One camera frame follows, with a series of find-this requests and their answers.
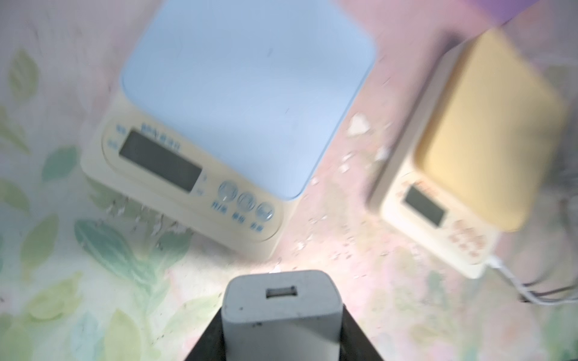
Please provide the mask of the white charger adapter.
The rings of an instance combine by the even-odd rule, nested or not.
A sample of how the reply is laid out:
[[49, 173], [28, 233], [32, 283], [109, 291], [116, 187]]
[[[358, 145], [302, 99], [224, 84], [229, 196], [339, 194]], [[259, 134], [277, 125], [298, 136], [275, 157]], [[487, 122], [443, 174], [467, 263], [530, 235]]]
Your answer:
[[319, 270], [243, 275], [221, 317], [228, 360], [338, 360], [343, 301]]

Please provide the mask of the purple power strip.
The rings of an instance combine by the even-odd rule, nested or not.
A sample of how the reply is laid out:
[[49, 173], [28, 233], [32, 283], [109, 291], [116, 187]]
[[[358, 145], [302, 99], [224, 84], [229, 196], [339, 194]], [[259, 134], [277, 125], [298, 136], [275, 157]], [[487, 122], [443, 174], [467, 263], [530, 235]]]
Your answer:
[[537, 3], [537, 0], [470, 0], [469, 3], [502, 25]]

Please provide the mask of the yellow top kitchen scale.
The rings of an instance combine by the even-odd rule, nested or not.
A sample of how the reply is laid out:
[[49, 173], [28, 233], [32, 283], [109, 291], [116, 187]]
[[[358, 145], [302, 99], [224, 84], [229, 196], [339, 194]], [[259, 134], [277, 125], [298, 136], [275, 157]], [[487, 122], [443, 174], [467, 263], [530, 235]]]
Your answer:
[[527, 221], [568, 119], [567, 101], [491, 29], [440, 58], [368, 207], [476, 279]]

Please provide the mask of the blue top kitchen scale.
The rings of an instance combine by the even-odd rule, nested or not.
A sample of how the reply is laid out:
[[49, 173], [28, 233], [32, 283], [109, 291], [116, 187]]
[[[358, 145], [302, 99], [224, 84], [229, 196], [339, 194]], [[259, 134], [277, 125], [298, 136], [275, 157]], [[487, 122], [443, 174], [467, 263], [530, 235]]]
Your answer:
[[81, 168], [267, 260], [375, 58], [334, 1], [166, 1]]

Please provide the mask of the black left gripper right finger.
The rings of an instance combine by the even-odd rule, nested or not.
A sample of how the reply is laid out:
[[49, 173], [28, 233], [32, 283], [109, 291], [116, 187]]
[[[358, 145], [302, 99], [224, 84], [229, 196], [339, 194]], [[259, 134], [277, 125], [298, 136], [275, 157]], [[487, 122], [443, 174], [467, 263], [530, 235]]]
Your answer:
[[339, 361], [383, 361], [364, 331], [343, 306]]

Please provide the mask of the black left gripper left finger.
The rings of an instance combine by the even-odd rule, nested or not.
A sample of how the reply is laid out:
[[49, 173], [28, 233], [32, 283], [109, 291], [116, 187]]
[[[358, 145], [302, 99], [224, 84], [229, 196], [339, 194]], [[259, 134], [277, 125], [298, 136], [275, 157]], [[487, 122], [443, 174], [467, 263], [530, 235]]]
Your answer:
[[225, 361], [226, 351], [219, 308], [185, 361]]

